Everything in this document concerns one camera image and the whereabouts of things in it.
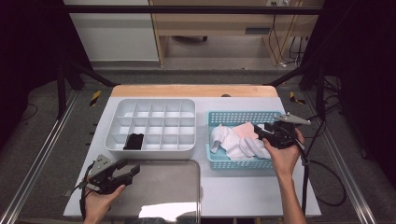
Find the floor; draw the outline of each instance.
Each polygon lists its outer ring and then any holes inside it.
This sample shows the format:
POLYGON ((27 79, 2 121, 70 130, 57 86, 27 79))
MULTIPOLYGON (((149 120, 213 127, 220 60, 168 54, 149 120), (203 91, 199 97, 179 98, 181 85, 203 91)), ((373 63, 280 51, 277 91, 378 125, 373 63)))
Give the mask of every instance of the floor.
MULTIPOLYGON (((170 39, 163 67, 153 63, 134 63, 134 69, 131 69, 130 64, 122 63, 95 65, 98 73, 120 83, 262 84, 287 74, 298 65, 292 58, 285 56, 285 59, 290 62, 286 67, 273 66, 259 37, 210 36, 204 42, 201 38, 177 36, 170 39)), ((98 85, 91 78, 84 77, 84 80, 86 87, 82 92, 75 93, 68 89, 67 96, 75 99, 77 105, 70 111, 66 124, 59 124, 55 119, 58 109, 56 83, 49 83, 31 92, 30 104, 20 125, 1 151, 0 187, 9 194, 0 195, 0 213, 5 214, 10 209, 16 215, 6 218, 15 218, 13 221, 19 223, 78 222, 73 218, 62 217, 67 202, 62 194, 75 184, 75 175, 80 170, 75 164, 82 164, 85 159, 95 123, 100 119, 106 106, 105 99, 110 94, 108 88, 98 85), (87 103, 96 90, 102 90, 103 98, 96 107, 89 107, 87 103), (52 145, 47 141, 48 134, 57 125, 62 127, 62 133, 54 136, 57 143, 52 145), (49 155, 45 154, 44 147, 49 147, 49 155), (37 155, 46 159, 35 161, 37 155), (31 174, 31 169, 36 169, 39 175, 31 174), (33 181, 35 185, 25 185, 26 180, 33 181)), ((285 110, 306 118, 315 114, 309 103, 315 101, 312 97, 315 90, 299 91, 298 81, 299 77, 287 81, 277 88, 278 94, 285 110), (300 105, 291 101, 290 91, 295 92, 297 100, 306 100, 307 103, 300 105)), ((336 97, 329 93, 327 96, 328 105, 337 104, 336 97)), ((375 161, 361 157, 359 143, 345 118, 337 111, 340 112, 339 107, 329 112, 327 121, 331 122, 327 122, 326 130, 315 142, 316 149, 312 157, 325 162, 343 178, 343 182, 346 181, 347 198, 341 206, 319 203, 322 217, 309 221, 396 223, 393 212, 396 207, 395 189, 389 185, 375 161)), ((318 126, 319 123, 315 123, 312 128, 304 128, 307 144, 313 141, 310 137, 318 130, 318 126)), ((311 182, 316 194, 326 202, 339 202, 342 190, 338 180, 319 166, 312 166, 311 182)), ((279 219, 264 218, 262 223, 279 223, 279 219)))

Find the hand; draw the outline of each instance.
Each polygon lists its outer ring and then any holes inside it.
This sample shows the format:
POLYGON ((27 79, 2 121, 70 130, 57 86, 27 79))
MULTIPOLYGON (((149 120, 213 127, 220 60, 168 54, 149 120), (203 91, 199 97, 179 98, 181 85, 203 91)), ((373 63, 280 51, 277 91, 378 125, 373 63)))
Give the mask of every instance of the hand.
POLYGON ((125 190, 125 185, 119 186, 112 194, 98 194, 91 189, 85 188, 85 208, 86 217, 84 224, 97 224, 102 221, 110 209, 111 204, 125 190))
MULTIPOLYGON (((303 144, 303 134, 298 129, 295 129, 295 132, 297 133, 297 138, 303 144)), ((264 147, 271 155, 272 164, 276 171, 276 176, 280 180, 284 178, 291 178, 295 164, 300 157, 300 151, 297 146, 293 145, 284 149, 277 149, 271 146, 270 142, 268 142, 267 139, 262 139, 262 141, 264 142, 264 147)))

